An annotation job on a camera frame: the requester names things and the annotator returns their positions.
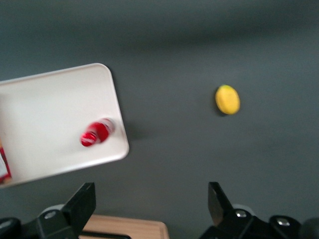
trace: gray surface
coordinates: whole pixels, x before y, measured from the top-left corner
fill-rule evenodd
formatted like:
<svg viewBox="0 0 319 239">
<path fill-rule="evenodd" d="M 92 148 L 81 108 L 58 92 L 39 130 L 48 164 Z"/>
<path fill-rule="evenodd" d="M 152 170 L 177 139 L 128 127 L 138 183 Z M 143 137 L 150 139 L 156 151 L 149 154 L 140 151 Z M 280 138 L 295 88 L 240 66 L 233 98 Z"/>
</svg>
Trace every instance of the gray surface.
<svg viewBox="0 0 319 239">
<path fill-rule="evenodd" d="M 0 80 L 107 65 L 131 151 L 0 190 L 0 217 L 27 222 L 89 181 L 97 214 L 163 221 L 173 239 L 211 224 L 209 181 L 264 220 L 319 216 L 318 12 L 317 0 L 1 1 Z M 240 94 L 235 116 L 212 108 L 221 84 Z"/>
</svg>

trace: plastic bottle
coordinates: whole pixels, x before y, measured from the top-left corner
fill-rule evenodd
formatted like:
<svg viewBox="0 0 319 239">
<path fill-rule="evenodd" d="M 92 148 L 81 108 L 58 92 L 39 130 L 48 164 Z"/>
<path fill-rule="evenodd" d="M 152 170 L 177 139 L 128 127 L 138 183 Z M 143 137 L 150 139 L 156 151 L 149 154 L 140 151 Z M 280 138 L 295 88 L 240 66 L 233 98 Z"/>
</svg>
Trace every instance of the plastic bottle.
<svg viewBox="0 0 319 239">
<path fill-rule="evenodd" d="M 102 143 L 114 132 L 114 129 L 114 124 L 110 119 L 100 119 L 87 127 L 81 135 L 80 141 L 85 147 Z"/>
</svg>

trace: wooden base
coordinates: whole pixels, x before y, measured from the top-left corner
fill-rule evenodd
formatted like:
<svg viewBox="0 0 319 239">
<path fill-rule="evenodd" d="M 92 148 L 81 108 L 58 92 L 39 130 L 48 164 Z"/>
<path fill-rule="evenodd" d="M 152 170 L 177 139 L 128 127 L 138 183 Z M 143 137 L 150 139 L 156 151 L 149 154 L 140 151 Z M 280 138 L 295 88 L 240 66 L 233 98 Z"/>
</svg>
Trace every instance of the wooden base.
<svg viewBox="0 0 319 239">
<path fill-rule="evenodd" d="M 92 215 L 83 231 L 128 235 L 132 239 L 169 239 L 162 222 Z M 96 239 L 80 236 L 80 239 Z"/>
</svg>

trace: metal bolt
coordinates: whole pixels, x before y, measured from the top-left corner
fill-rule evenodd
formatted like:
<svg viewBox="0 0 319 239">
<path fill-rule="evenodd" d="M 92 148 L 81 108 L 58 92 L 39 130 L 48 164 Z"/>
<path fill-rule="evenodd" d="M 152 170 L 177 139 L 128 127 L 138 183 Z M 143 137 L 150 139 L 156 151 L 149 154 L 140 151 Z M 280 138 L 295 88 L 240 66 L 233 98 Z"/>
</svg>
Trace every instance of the metal bolt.
<svg viewBox="0 0 319 239">
<path fill-rule="evenodd" d="M 0 229 L 6 228 L 6 227 L 10 226 L 11 223 L 12 223 L 11 220 L 1 223 L 1 224 L 0 224 Z"/>
<path fill-rule="evenodd" d="M 236 215 L 239 217 L 239 218 L 245 218 L 247 217 L 247 214 L 244 210 L 237 210 L 236 211 Z"/>
<path fill-rule="evenodd" d="M 56 214 L 55 211 L 49 212 L 49 213 L 45 214 L 44 218 L 45 219 L 53 218 L 55 216 L 55 214 Z"/>
<path fill-rule="evenodd" d="M 285 226 L 285 227 L 290 226 L 290 223 L 286 218 L 277 218 L 277 222 L 281 226 Z"/>
</svg>

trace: red package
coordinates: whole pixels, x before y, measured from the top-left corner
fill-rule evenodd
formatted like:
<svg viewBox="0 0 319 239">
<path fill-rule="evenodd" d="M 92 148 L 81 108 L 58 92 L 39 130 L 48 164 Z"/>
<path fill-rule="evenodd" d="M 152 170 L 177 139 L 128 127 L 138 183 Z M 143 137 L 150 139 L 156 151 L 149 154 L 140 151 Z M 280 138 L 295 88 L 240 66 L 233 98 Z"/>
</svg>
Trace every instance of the red package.
<svg viewBox="0 0 319 239">
<path fill-rule="evenodd" d="M 0 183 L 6 183 L 10 181 L 10 179 L 11 179 L 10 169 L 4 154 L 2 143 L 0 141 Z"/>
</svg>

